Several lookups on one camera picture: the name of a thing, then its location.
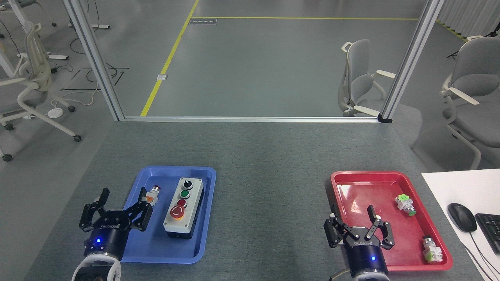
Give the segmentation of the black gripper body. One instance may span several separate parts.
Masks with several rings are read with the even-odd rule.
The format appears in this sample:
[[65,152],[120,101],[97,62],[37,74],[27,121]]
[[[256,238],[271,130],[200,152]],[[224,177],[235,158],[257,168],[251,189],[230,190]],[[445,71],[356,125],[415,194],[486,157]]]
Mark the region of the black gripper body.
[[358,234],[358,236],[357,240],[350,235],[343,239],[351,277],[356,279],[363,274],[375,274],[379,279],[386,279],[389,271],[382,254],[380,240],[375,235],[371,235],[370,239],[366,239],[366,235]]
[[123,210],[107,211],[107,219],[100,217],[93,223],[91,236],[84,243],[84,256],[105,254],[122,260],[131,229],[131,220]]

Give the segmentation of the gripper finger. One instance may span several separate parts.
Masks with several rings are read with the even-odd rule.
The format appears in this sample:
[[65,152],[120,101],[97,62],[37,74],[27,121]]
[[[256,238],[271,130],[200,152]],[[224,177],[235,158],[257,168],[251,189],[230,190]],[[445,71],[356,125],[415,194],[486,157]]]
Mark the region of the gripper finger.
[[125,212],[125,232],[137,229],[141,232],[146,231],[150,217],[152,215],[152,205],[147,201],[138,200],[132,206],[124,210]]
[[359,244],[355,244],[359,240],[359,233],[354,230],[354,226],[349,226],[344,223],[334,213],[325,221],[324,225],[325,234],[330,248],[335,248],[343,241],[343,243],[350,248],[360,248]]
[[395,240],[393,237],[391,224],[389,222],[383,221],[382,218],[376,214],[373,206],[368,206],[367,212],[370,222],[372,223],[372,226],[364,235],[364,239],[366,241],[369,241],[371,238],[373,238],[374,233],[378,228],[381,230],[383,235],[383,239],[380,242],[381,243],[380,246],[386,250],[392,249],[392,247],[395,245]]
[[102,193],[98,200],[94,201],[93,203],[88,203],[84,205],[84,210],[82,212],[82,216],[80,219],[80,229],[83,232],[89,232],[93,230],[93,216],[95,212],[97,211],[100,215],[101,219],[107,220],[109,217],[107,215],[107,211],[105,210],[104,206],[107,202],[107,199],[109,197],[110,191],[107,187],[104,187],[102,189]]

